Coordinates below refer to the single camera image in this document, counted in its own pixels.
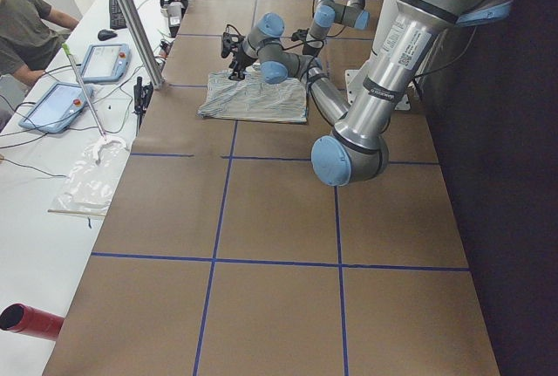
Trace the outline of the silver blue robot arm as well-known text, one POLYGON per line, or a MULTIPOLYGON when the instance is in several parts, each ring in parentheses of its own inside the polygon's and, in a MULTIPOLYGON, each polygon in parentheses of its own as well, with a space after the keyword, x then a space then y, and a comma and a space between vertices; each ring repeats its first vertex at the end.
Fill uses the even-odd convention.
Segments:
POLYGON ((318 0, 312 24, 303 40, 303 54, 317 56, 333 24, 363 31, 370 21, 370 13, 365 9, 365 0, 318 0))
POLYGON ((389 152, 382 132, 438 35, 447 29, 489 24, 508 16, 513 0, 396 0, 398 13, 381 47, 364 63, 344 97, 323 72, 318 54, 333 24, 362 30, 370 15, 364 0, 319 0, 308 30, 296 33, 301 54, 286 51, 283 20, 264 15, 248 34, 224 33, 221 55, 230 59, 230 78, 242 80, 259 64, 269 84, 298 79, 331 124, 330 134, 311 150, 317 177, 330 186, 367 181, 381 174, 389 152))

